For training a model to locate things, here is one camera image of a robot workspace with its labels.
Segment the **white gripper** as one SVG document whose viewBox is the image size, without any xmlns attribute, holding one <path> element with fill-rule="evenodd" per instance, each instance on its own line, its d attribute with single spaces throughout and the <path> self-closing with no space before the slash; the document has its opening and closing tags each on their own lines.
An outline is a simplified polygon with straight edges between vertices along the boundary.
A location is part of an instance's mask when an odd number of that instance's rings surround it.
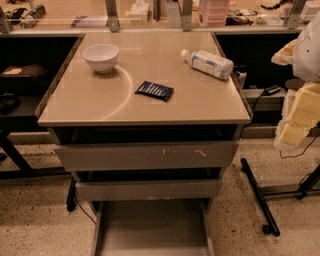
<svg viewBox="0 0 320 256">
<path fill-rule="evenodd" d="M 272 56 L 271 62 L 281 66 L 291 65 L 295 45 L 296 39 L 287 43 Z M 276 129 L 274 146 L 277 149 L 298 147 L 319 121 L 320 84 L 305 82 L 297 91 L 289 89 L 282 108 L 282 119 Z"/>
</svg>

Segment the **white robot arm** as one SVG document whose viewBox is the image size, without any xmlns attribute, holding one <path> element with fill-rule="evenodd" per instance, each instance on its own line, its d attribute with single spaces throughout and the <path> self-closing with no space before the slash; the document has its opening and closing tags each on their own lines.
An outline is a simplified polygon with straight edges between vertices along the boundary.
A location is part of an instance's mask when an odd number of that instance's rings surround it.
<svg viewBox="0 0 320 256">
<path fill-rule="evenodd" d="M 271 62 L 291 65 L 294 76 L 304 82 L 297 91 L 288 90 L 276 129 L 274 146 L 289 150 L 298 147 L 320 121 L 320 13 Z"/>
</svg>

